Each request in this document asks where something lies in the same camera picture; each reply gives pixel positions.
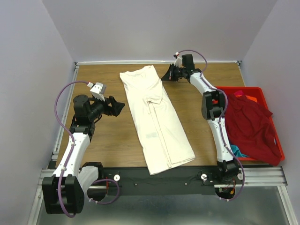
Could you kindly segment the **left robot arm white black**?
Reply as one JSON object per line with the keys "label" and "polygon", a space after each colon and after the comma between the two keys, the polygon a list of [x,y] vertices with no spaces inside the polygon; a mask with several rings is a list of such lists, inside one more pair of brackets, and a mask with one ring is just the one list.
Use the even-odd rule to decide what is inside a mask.
{"label": "left robot arm white black", "polygon": [[119,116],[125,104],[115,100],[113,96],[104,100],[78,95],[73,99],[74,116],[67,130],[69,141],[63,158],[50,177],[44,177],[42,191],[45,209],[48,214],[65,214],[73,218],[81,213],[84,198],[89,187],[106,185],[115,180],[104,176],[100,162],[88,162],[81,165],[83,155],[90,145],[95,132],[95,124],[103,115]]}

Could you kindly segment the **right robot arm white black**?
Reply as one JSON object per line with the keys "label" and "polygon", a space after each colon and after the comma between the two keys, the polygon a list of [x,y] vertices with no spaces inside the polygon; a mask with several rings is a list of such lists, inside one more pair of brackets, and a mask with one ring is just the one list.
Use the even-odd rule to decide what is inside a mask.
{"label": "right robot arm white black", "polygon": [[234,155],[225,127],[225,112],[228,107],[228,98],[224,91],[213,86],[204,76],[206,70],[195,67],[192,54],[181,55],[176,52],[175,62],[161,78],[162,81],[177,82],[184,78],[192,84],[202,95],[201,112],[208,122],[213,134],[217,150],[216,179],[225,184],[239,173],[240,161]]}

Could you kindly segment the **white t shirt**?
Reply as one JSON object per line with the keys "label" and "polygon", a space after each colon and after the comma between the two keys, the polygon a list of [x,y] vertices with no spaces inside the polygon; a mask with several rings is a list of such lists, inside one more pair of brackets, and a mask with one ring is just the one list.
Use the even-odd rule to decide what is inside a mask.
{"label": "white t shirt", "polygon": [[120,73],[150,175],[195,159],[179,117],[154,66]]}

